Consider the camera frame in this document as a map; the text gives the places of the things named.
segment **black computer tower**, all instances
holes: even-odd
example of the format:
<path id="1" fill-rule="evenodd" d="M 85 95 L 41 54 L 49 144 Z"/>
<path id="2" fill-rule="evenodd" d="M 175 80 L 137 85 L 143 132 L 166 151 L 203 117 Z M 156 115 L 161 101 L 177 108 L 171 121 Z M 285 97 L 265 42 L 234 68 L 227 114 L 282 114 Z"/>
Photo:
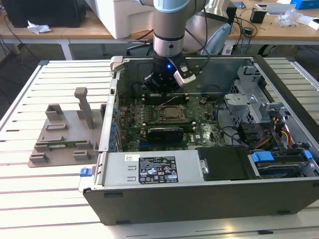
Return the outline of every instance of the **black computer tower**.
<path id="1" fill-rule="evenodd" d="M 79 27 L 85 18 L 85 0 L 1 0 L 14 27 L 38 25 Z"/>

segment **blue latch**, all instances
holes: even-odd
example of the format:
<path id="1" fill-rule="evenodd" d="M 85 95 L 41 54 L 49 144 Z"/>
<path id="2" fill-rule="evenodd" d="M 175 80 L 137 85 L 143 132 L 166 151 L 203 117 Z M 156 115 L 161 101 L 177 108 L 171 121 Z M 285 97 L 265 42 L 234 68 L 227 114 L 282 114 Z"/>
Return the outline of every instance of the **blue latch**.
<path id="1" fill-rule="evenodd" d="M 92 168 L 82 168 L 80 171 L 80 177 L 91 177 Z"/>
<path id="2" fill-rule="evenodd" d="M 275 161 L 273 155 L 269 151 L 257 151 L 252 155 L 254 162 L 273 162 Z"/>
<path id="3" fill-rule="evenodd" d="M 309 150 L 305 150 L 304 155 L 306 156 L 308 161 L 310 161 L 313 158 L 313 155 L 310 153 Z"/>

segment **power supply label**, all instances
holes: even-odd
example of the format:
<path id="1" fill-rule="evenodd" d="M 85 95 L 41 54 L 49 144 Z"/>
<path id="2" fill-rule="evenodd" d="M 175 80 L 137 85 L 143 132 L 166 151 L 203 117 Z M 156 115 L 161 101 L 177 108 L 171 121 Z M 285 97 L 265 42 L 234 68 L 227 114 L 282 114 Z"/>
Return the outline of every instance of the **power supply label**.
<path id="1" fill-rule="evenodd" d="M 139 158 L 139 182 L 178 183 L 175 157 Z"/>

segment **plastic bag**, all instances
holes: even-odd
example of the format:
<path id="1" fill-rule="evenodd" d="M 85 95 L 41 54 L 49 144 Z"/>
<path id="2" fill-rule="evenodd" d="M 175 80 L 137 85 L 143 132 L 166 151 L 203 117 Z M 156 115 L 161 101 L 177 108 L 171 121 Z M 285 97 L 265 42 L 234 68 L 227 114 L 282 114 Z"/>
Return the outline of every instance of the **plastic bag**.
<path id="1" fill-rule="evenodd" d="M 302 16 L 302 13 L 299 13 L 296 11 L 296 9 L 292 8 L 288 10 L 284 15 L 278 15 L 276 21 L 280 27 L 298 25 L 297 20 Z"/>

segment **blue box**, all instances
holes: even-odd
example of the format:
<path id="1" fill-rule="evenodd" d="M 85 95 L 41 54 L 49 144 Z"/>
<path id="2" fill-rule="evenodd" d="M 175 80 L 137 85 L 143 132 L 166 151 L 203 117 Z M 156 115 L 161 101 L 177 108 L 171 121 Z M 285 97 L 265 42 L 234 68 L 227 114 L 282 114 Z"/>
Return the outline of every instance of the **blue box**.
<path id="1" fill-rule="evenodd" d="M 319 8 L 319 0 L 292 0 L 290 4 L 296 4 L 296 9 Z"/>

